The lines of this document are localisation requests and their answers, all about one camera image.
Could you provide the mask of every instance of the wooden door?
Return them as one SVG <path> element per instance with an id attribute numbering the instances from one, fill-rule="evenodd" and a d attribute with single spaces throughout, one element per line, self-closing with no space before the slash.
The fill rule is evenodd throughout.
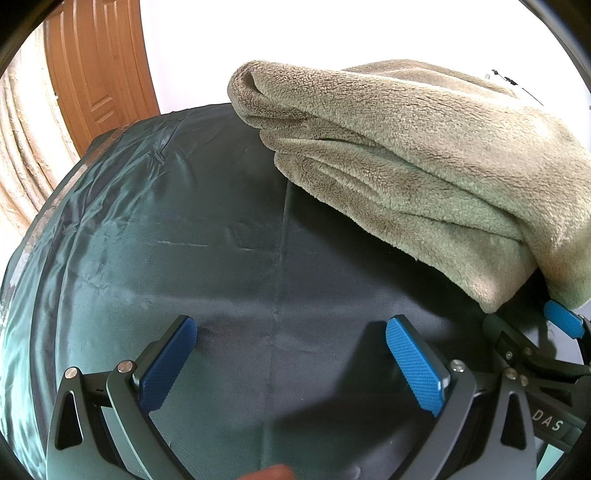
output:
<path id="1" fill-rule="evenodd" d="M 139 0 L 65 0 L 45 28 L 51 82 L 80 155 L 97 135 L 160 113 Z"/>

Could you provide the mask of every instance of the wrinkled fabric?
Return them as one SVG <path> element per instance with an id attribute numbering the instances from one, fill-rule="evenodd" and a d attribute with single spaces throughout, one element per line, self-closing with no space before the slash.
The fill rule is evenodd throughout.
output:
<path id="1" fill-rule="evenodd" d="M 79 160 L 51 85 L 43 25 L 0 78 L 0 246 L 13 249 Z M 0 269 L 5 261 L 0 257 Z"/>
<path id="2" fill-rule="evenodd" d="M 251 61 L 228 95 L 288 179 L 485 312 L 538 265 L 567 308 L 591 298 L 591 154 L 513 90 L 414 60 Z"/>
<path id="3" fill-rule="evenodd" d="M 433 425 L 385 344 L 395 314 L 491 370 L 478 304 L 287 181 L 230 104 L 113 133 L 56 189 L 2 285 L 0 427 L 35 478 L 66 368 L 112 370 L 180 314 L 197 346 L 152 419 L 195 478 L 280 462 L 309 480 L 389 478 Z M 502 315 L 545 328 L 546 298 L 534 275 Z"/>

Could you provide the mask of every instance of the white wall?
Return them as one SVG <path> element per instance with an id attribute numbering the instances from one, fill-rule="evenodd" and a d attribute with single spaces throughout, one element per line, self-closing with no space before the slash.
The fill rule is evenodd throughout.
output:
<path id="1" fill-rule="evenodd" d="M 343 69 L 409 58 L 514 79 L 591 150 L 591 96 L 545 25 L 518 0 L 141 0 L 162 113 L 228 101 L 242 63 Z"/>

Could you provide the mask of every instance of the blue textured pad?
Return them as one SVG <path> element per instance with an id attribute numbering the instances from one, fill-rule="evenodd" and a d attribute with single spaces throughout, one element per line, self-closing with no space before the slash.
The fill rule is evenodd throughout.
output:
<path id="1" fill-rule="evenodd" d="M 435 373 L 412 335 L 396 317 L 386 326 L 386 343 L 418 404 L 437 417 L 445 403 L 443 379 Z"/>
<path id="2" fill-rule="evenodd" d="M 146 414 L 162 406 L 196 343 L 197 323 L 186 318 L 141 380 L 138 404 Z"/>
<path id="3" fill-rule="evenodd" d="M 571 338 L 583 338 L 585 333 L 582 320 L 560 303 L 549 300 L 544 305 L 544 316 Z"/>

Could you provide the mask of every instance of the fleece blanket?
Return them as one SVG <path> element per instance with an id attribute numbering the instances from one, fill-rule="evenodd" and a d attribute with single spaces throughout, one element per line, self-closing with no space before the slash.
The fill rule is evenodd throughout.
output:
<path id="1" fill-rule="evenodd" d="M 485 312 L 537 267 L 567 308 L 591 297 L 591 155 L 513 90 L 413 60 L 250 61 L 228 95 L 288 179 Z"/>

